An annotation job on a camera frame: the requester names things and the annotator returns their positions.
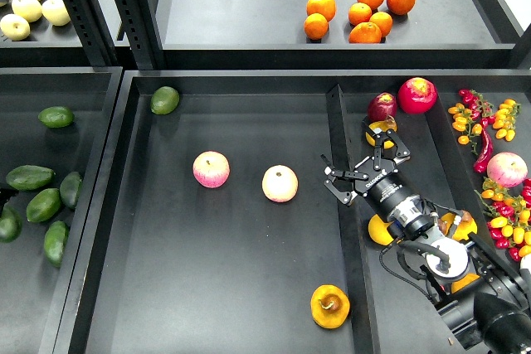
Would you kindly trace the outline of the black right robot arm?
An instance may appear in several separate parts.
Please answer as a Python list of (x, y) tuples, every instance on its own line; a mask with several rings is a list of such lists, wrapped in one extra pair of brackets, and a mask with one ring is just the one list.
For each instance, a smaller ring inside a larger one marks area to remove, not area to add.
[(465, 213), (421, 196), (399, 172), (410, 150), (393, 129), (365, 132), (373, 151), (351, 165), (343, 124), (331, 128), (331, 152), (324, 185), (345, 206), (363, 198), (391, 236), (402, 280), (416, 286), (434, 305), (465, 348), (484, 343), (492, 353), (530, 351), (529, 274), (511, 269), (478, 234), (454, 239)]

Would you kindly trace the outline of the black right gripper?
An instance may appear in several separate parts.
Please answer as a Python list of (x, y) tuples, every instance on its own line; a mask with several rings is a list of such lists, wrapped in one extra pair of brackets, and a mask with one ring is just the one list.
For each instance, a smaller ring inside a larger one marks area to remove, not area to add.
[[(354, 171), (337, 169), (324, 155), (324, 185), (343, 205), (351, 205), (357, 196), (362, 196), (383, 221), (396, 221), (399, 225), (419, 224), (422, 218), (421, 197), (412, 184), (397, 170), (397, 165), (411, 157), (411, 151), (393, 129), (375, 131), (367, 119), (363, 130), (374, 140), (372, 157), (365, 157)], [(393, 159), (382, 157), (385, 143), (395, 148)], [(347, 183), (342, 190), (338, 183)]]

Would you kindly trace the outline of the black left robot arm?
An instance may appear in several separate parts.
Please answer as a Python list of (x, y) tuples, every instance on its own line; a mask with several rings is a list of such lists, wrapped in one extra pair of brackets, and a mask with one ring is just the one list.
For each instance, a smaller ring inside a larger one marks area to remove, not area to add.
[(10, 201), (11, 198), (18, 194), (18, 190), (12, 188), (0, 188), (0, 208), (3, 207)]

